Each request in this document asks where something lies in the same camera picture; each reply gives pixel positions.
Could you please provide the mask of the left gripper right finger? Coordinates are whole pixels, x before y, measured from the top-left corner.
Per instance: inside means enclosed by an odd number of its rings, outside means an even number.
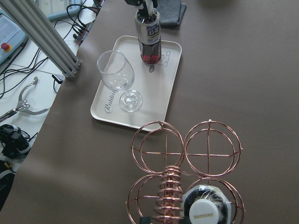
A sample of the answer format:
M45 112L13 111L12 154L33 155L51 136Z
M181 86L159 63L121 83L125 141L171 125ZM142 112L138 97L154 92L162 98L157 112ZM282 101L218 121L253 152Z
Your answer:
M190 224L191 221L189 219L189 217L184 217L182 220L181 220L181 224Z

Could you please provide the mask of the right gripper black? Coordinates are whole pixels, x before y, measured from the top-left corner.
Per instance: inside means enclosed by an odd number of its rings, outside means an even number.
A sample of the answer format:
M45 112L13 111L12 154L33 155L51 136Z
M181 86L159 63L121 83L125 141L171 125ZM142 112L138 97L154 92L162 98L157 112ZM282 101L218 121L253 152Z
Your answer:
M143 17L150 17L154 8L157 8L157 0L125 0L128 5L138 7L142 10Z

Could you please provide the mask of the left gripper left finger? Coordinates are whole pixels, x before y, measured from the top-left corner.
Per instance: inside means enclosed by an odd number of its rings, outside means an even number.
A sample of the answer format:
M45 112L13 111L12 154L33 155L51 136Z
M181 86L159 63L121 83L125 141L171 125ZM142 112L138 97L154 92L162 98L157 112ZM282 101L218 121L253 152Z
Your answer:
M151 224L151 217L140 217L139 224Z

